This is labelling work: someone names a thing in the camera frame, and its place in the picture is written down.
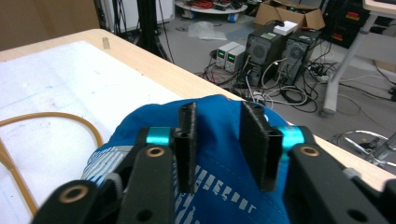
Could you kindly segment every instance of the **blue fabric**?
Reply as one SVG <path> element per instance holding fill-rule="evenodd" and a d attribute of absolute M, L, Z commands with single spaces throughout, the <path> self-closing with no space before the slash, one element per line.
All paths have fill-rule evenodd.
<path fill-rule="evenodd" d="M 177 127 L 178 108 L 197 102 L 196 193 L 176 195 L 176 223 L 289 223 L 282 202 L 288 163 L 281 162 L 275 192 L 260 192 L 239 146 L 239 101 L 221 95 L 144 105 L 128 115 L 97 151 L 132 146 L 142 127 Z M 272 126 L 288 125 L 265 108 Z"/>

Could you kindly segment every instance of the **power supply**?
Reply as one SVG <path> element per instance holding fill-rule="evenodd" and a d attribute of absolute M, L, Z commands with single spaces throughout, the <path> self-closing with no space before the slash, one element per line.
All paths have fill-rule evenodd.
<path fill-rule="evenodd" d="M 294 85 L 309 62 L 319 35 L 318 30 L 299 29 L 289 37 L 286 49 L 282 53 L 282 58 L 287 59 L 280 63 L 277 70 L 281 83 Z"/>
<path fill-rule="evenodd" d="M 244 61 L 245 49 L 245 46 L 239 45 L 228 51 L 224 68 L 227 72 L 235 72 L 241 67 L 242 61 Z"/>
<path fill-rule="evenodd" d="M 271 63 L 281 59 L 282 51 L 286 47 L 286 41 L 290 35 L 276 34 L 273 32 L 274 27 L 273 23 L 265 25 L 247 37 L 244 57 L 247 66 L 241 74 L 244 79 L 247 76 L 251 86 L 260 86 L 262 84 L 262 73 Z M 275 74 L 276 67 L 270 67 L 263 78 L 263 82 L 266 83 Z"/>
<path fill-rule="evenodd" d="M 218 67 L 224 67 L 225 61 L 227 59 L 227 53 L 228 51 L 238 47 L 240 44 L 235 43 L 235 42 L 230 42 L 224 46 L 221 46 L 218 48 L 218 54 L 216 57 L 216 65 Z"/>

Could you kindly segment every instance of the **white paper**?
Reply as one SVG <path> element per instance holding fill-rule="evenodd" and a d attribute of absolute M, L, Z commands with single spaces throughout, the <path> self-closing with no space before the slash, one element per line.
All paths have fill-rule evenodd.
<path fill-rule="evenodd" d="M 0 120 L 66 112 L 91 122 L 104 142 L 139 106 L 181 99 L 83 41 L 0 63 L 0 92 Z M 18 122 L 1 127 L 0 137 L 38 205 L 63 183 L 79 179 L 96 149 L 88 129 L 68 119 Z M 32 218 L 4 165 L 0 211 L 2 223 L 29 223 Z"/>

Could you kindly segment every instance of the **wooden panel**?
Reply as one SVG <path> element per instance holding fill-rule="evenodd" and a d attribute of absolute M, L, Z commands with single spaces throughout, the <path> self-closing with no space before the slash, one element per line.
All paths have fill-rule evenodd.
<path fill-rule="evenodd" d="M 0 50 L 99 28 L 92 0 L 0 1 Z"/>

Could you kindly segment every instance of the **table surface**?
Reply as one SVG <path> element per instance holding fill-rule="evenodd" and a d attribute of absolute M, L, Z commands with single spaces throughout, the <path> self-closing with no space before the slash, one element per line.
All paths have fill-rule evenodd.
<path fill-rule="evenodd" d="M 363 7 L 370 11 L 387 13 L 389 15 L 396 15 L 396 5 L 376 2 L 374 0 L 364 0 Z"/>
<path fill-rule="evenodd" d="M 177 67 L 137 46 L 124 41 L 113 34 L 94 29 L 73 35 L 67 35 L 36 44 L 15 49 L 0 51 L 0 62 L 20 58 L 45 49 L 51 49 L 64 44 L 87 41 L 102 52 L 133 68 L 143 76 L 162 85 L 182 98 L 198 98 L 212 94 L 223 94 L 230 99 L 241 100 L 239 97 Z M 373 188 L 381 190 L 386 180 L 394 175 L 359 159 L 345 150 L 316 137 L 320 146 L 328 151 L 346 167 L 353 167 L 362 174 L 362 179 Z"/>

